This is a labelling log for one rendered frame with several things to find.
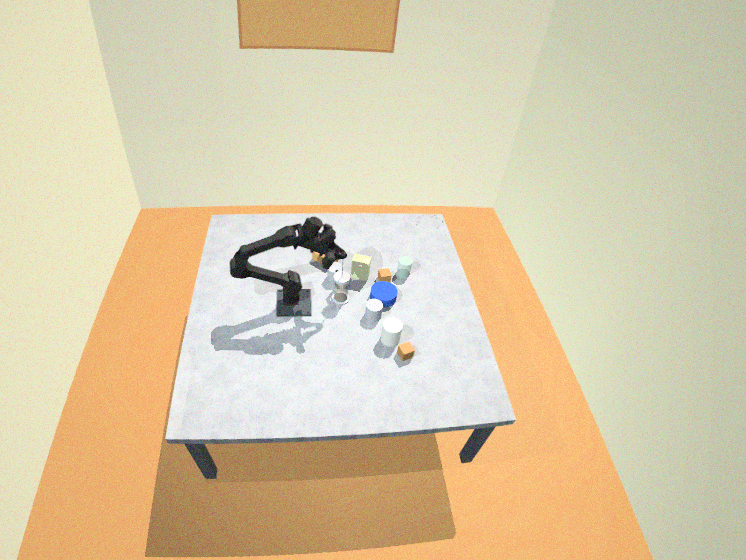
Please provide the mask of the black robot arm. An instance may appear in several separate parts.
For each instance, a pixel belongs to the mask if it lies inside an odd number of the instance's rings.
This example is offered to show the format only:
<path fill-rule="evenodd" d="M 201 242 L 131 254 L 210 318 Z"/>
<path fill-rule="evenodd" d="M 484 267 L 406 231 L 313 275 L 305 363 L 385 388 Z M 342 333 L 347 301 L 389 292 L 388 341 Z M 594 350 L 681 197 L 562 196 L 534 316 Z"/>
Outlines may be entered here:
<path fill-rule="evenodd" d="M 322 232 L 318 232 L 323 225 Z M 296 230 L 298 236 L 296 236 Z M 252 265 L 248 259 L 257 254 L 272 250 L 276 247 L 292 246 L 296 250 L 298 246 L 310 249 L 314 236 L 316 240 L 326 246 L 336 238 L 336 231 L 330 224 L 323 224 L 317 217 L 307 218 L 304 225 L 296 224 L 284 226 L 274 235 L 263 238 L 256 242 L 242 245 L 230 260 L 230 274 L 234 278 L 248 278 L 271 282 L 283 287 L 284 306 L 298 305 L 300 300 L 300 291 L 302 290 L 302 281 L 299 273 L 288 270 L 287 273 L 279 273 L 269 269 Z"/>

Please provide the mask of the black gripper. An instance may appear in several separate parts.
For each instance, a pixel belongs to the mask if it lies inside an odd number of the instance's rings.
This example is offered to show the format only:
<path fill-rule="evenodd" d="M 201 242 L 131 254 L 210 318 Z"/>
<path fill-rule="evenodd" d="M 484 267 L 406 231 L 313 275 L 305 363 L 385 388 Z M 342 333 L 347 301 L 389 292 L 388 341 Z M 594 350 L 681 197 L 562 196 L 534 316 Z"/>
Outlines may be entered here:
<path fill-rule="evenodd" d="M 343 254 L 340 254 L 341 252 L 345 252 L 341 247 L 339 247 L 334 240 L 327 243 L 328 245 L 322 246 L 317 240 L 318 235 L 314 236 L 314 241 L 311 246 L 310 253 L 317 252 L 319 253 L 319 256 L 322 256 L 324 254 L 324 257 L 322 259 L 322 266 L 325 269 L 329 269 L 333 262 L 335 260 L 339 259 L 345 259 L 346 256 Z"/>

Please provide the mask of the blue cylinder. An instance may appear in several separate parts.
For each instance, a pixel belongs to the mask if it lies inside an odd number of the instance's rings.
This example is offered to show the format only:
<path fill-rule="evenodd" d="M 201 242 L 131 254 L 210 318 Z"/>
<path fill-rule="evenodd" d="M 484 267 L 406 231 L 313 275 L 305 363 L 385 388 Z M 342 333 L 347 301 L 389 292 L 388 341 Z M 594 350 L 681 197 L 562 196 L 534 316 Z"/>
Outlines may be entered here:
<path fill-rule="evenodd" d="M 378 299 L 383 307 L 390 307 L 396 302 L 397 288 L 390 282 L 380 281 L 371 287 L 370 299 Z"/>

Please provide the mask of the brown cube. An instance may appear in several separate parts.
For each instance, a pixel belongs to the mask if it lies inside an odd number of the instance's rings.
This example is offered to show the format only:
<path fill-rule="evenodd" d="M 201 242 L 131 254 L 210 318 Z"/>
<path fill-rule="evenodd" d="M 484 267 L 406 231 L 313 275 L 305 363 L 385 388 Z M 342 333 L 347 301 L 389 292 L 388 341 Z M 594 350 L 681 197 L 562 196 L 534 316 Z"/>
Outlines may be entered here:
<path fill-rule="evenodd" d="M 398 346 L 397 353 L 402 361 L 405 361 L 414 357 L 415 348 L 410 342 L 407 342 Z"/>
<path fill-rule="evenodd" d="M 379 269 L 378 271 L 378 280 L 380 281 L 386 281 L 391 283 L 391 272 L 389 268 L 387 269 Z"/>

